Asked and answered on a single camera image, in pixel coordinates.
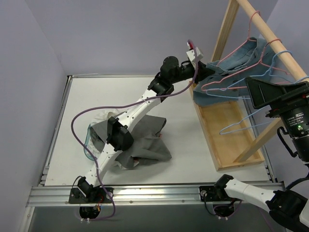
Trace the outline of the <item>blue wire hanger front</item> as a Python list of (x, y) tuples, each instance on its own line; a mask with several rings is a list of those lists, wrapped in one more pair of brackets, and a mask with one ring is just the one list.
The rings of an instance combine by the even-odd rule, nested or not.
[(237, 130), (231, 130), (231, 131), (228, 131), (228, 132), (225, 132), (225, 130), (233, 127), (233, 126), (236, 126), (236, 125), (240, 125), (242, 122), (246, 122), (247, 119), (250, 119), (251, 117), (253, 117), (256, 113), (260, 112), (261, 110), (265, 109), (265, 107), (262, 107), (261, 109), (258, 109), (257, 111), (245, 116), (244, 118), (242, 118), (239, 122), (237, 123), (233, 123), (231, 125), (228, 125), (227, 127), (225, 128), (222, 128), (220, 131), (219, 131), (219, 134), (220, 135), (225, 135), (225, 134), (230, 134), (230, 133), (234, 133), (234, 132), (237, 132), (237, 131), (242, 131), (242, 130), (248, 130), (248, 129), (252, 129), (252, 128), (256, 128), (256, 127), (259, 127), (259, 126), (262, 126), (262, 125), (267, 125), (267, 124), (270, 124), (271, 122), (268, 121), (268, 122), (264, 122), (264, 123), (260, 123), (260, 124), (254, 124), (252, 125), (251, 123), (249, 123), (250, 125), (249, 126), (245, 126), (244, 128), (242, 129), (237, 129)]

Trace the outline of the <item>grey pleated skirt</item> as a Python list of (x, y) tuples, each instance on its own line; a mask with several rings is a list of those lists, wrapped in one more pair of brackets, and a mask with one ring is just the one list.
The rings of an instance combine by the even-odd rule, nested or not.
[[(84, 144), (95, 157), (98, 157), (104, 149), (107, 122), (111, 116), (114, 116), (113, 112), (98, 115), (88, 126)], [(163, 117), (144, 116), (131, 132), (133, 145), (115, 159), (115, 166), (129, 170), (137, 165), (152, 165), (170, 160), (171, 152), (160, 137), (166, 122)]]

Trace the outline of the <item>pink pleated skirt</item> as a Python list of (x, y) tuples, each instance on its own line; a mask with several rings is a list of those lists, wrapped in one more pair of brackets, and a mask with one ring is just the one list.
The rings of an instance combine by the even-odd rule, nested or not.
[(133, 159), (140, 165), (150, 165), (159, 162), (161, 157), (160, 136), (153, 134), (144, 135), (135, 139), (135, 151), (133, 152)]

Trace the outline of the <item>white pleated skirt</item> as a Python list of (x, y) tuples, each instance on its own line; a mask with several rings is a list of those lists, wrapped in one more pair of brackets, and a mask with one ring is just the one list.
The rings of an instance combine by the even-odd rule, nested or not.
[(92, 142), (97, 149), (97, 156), (101, 154), (104, 148), (104, 141), (106, 138), (101, 138), (106, 136), (106, 128), (107, 128), (107, 120), (110, 117), (116, 117), (122, 112), (118, 109), (111, 109), (111, 110), (101, 110), (98, 114), (94, 116), (91, 120), (90, 124), (92, 125), (90, 128), (90, 134)]

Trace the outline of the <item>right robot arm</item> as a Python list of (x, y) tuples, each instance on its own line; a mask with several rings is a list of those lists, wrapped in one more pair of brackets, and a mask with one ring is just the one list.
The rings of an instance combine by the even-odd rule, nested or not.
[[(266, 115), (279, 117), (296, 148), (296, 154), (309, 164), (309, 83), (297, 82), (278, 85), (247, 77), (245, 83), (254, 109), (270, 106)], [(292, 188), (308, 180), (300, 178), (284, 191), (268, 190), (238, 181), (224, 174), (214, 185), (214, 193), (219, 199), (234, 198), (246, 201), (265, 210), (281, 226), (293, 232), (309, 230), (309, 200)]]

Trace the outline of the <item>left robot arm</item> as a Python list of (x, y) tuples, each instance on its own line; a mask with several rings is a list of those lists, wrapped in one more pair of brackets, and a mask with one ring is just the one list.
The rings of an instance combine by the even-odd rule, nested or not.
[(119, 116), (108, 119), (103, 151), (94, 158), (93, 168), (78, 181), (80, 197), (87, 203), (98, 200), (99, 192), (103, 188), (101, 178), (119, 154), (134, 143), (132, 130), (151, 109), (173, 95), (175, 83), (192, 78), (192, 82), (197, 84), (212, 74), (214, 71), (201, 61), (188, 60), (179, 63), (174, 56), (165, 58), (159, 73), (138, 101), (125, 106), (125, 111)]

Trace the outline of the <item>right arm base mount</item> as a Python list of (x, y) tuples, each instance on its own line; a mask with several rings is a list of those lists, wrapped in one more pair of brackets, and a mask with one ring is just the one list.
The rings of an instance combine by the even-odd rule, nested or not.
[(199, 196), (202, 202), (220, 202), (224, 199), (220, 198), (214, 186), (199, 186)]

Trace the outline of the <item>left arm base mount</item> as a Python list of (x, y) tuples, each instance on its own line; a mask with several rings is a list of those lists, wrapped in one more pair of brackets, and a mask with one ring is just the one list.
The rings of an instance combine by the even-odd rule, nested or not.
[(110, 196), (113, 196), (114, 188), (106, 187), (106, 191), (101, 185), (94, 187), (88, 184), (85, 177), (81, 177), (77, 186), (70, 190), (70, 204), (86, 204), (86, 203), (111, 203)]

